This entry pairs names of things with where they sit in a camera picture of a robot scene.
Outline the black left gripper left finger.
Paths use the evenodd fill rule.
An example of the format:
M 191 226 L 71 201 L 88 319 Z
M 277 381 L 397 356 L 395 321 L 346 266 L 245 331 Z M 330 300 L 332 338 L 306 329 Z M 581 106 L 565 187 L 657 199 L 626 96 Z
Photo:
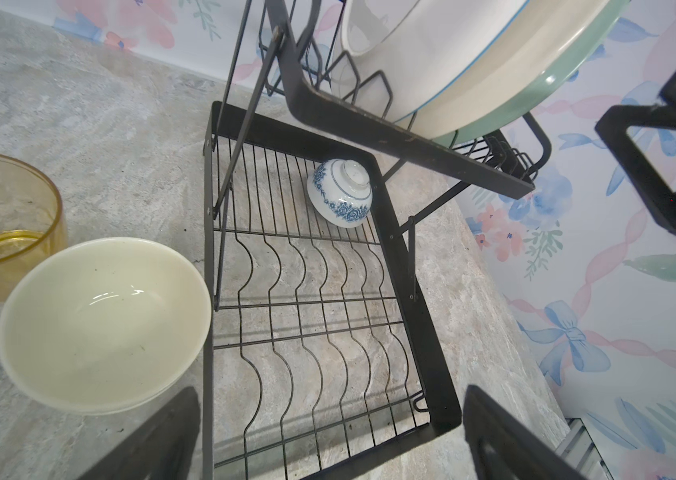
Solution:
M 80 478 L 186 479 L 200 425 L 197 391 L 186 387 Z

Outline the blue floral bowl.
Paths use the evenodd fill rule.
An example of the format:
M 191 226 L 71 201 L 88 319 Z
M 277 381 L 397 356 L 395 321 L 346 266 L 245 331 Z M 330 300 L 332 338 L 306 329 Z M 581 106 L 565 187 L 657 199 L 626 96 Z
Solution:
M 320 163 L 307 180 L 306 190 L 315 210 L 340 228 L 356 228 L 370 213 L 373 191 L 368 171 L 355 160 Z

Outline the white plate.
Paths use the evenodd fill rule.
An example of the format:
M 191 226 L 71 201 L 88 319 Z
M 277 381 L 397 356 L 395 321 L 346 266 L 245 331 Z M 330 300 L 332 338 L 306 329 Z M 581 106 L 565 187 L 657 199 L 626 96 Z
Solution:
M 525 1 L 347 1 L 332 92 L 396 122 L 449 87 Z

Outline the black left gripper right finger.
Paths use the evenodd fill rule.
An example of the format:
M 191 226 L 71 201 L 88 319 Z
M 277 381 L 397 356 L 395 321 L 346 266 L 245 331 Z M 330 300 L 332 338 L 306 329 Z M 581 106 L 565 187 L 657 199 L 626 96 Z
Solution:
M 477 385 L 466 390 L 463 425 L 480 479 L 583 477 Z

